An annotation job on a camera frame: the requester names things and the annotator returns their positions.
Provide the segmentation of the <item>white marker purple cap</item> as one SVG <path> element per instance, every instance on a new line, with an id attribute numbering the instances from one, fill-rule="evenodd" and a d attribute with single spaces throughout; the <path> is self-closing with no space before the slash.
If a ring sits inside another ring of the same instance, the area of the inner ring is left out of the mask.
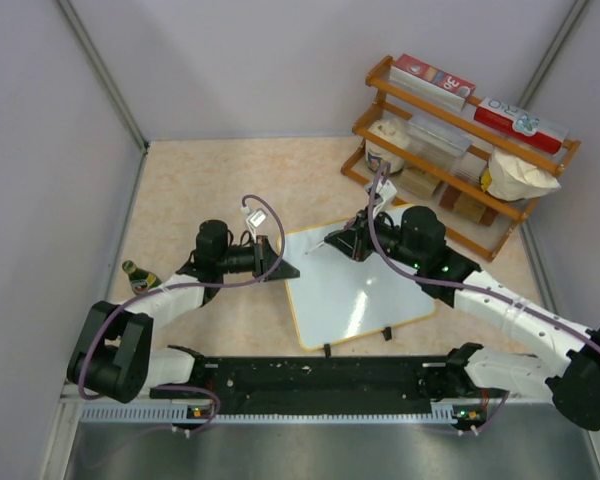
<path id="1" fill-rule="evenodd" d="M 305 251 L 305 255 L 308 255 L 318 249 L 320 249 L 321 247 L 323 247 L 325 245 L 324 241 L 320 241 L 317 244 L 315 244 L 314 246 L 310 247 L 308 250 Z"/>

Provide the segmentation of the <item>yellow framed whiteboard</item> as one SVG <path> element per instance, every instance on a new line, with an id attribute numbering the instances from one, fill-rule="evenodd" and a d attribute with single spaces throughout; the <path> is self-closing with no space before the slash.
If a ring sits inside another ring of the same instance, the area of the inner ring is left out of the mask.
<path id="1" fill-rule="evenodd" d="M 300 271 L 285 282 L 300 346 L 306 351 L 380 333 L 428 318 L 436 303 L 412 280 L 396 274 L 376 254 L 358 263 L 330 246 L 305 255 L 345 222 L 285 234 L 283 259 Z"/>

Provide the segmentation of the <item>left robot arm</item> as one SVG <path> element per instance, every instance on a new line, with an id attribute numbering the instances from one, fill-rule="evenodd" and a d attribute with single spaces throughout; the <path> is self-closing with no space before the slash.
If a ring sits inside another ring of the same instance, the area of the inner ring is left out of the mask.
<path id="1" fill-rule="evenodd" d="M 239 245 L 231 239 L 225 222 L 208 220 L 199 227 L 188 260 L 163 284 L 122 304 L 99 301 L 90 308 L 67 367 L 67 380 L 82 398 L 128 403 L 142 389 L 163 384 L 189 397 L 204 390 L 207 374 L 195 365 L 195 354 L 181 347 L 154 351 L 154 331 L 207 305 L 222 289 L 300 276 L 267 236 L 250 235 Z M 239 273 L 253 278 L 223 282 L 225 275 Z"/>

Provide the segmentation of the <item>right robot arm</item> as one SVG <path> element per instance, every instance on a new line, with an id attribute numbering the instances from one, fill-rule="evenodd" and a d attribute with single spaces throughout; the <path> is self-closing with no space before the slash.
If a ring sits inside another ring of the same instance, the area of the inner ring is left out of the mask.
<path id="1" fill-rule="evenodd" d="M 600 327 L 568 321 L 515 295 L 481 266 L 449 247 L 445 226 L 424 206 L 407 208 L 399 224 L 385 213 L 359 211 L 326 245 L 356 262 L 381 256 L 429 297 L 482 319 L 528 349 L 499 354 L 467 344 L 452 351 L 449 388 L 467 396 L 496 388 L 551 402 L 573 424 L 600 430 Z"/>

